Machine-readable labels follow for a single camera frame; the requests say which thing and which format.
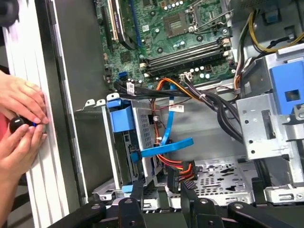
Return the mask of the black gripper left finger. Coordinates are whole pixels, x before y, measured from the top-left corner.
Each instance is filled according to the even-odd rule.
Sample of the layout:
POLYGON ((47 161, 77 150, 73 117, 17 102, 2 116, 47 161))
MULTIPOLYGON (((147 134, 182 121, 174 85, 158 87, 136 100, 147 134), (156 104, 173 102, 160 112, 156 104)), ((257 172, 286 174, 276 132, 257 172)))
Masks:
POLYGON ((59 221, 51 228, 144 228, 143 181, 134 182, 131 195, 113 201, 107 208, 98 200, 91 201, 59 221))

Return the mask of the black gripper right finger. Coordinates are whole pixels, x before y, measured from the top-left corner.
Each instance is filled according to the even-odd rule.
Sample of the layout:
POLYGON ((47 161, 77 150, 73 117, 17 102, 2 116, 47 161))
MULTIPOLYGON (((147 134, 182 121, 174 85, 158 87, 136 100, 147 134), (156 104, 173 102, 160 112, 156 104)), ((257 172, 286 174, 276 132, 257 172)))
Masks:
POLYGON ((291 228, 292 225, 261 212, 247 203, 227 205, 227 214, 208 198, 199 198, 192 181, 180 183, 180 205, 189 228, 291 228))

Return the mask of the person's right hand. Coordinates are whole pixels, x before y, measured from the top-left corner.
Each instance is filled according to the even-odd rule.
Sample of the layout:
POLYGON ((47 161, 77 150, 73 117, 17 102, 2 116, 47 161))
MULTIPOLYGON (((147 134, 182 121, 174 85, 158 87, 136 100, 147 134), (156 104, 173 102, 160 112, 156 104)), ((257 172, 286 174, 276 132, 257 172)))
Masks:
POLYGON ((46 137, 42 124, 24 124, 14 133, 7 130, 0 141, 0 180, 12 181, 26 173, 46 137))

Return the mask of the person's left hand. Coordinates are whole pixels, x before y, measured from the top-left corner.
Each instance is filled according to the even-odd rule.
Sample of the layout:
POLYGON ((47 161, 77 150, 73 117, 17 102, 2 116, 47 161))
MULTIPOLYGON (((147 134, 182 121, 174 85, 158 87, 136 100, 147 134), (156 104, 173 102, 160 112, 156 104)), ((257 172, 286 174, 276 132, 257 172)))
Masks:
POLYGON ((22 78, 0 73, 0 112, 8 119, 23 116, 36 124, 48 124, 44 94, 22 78))

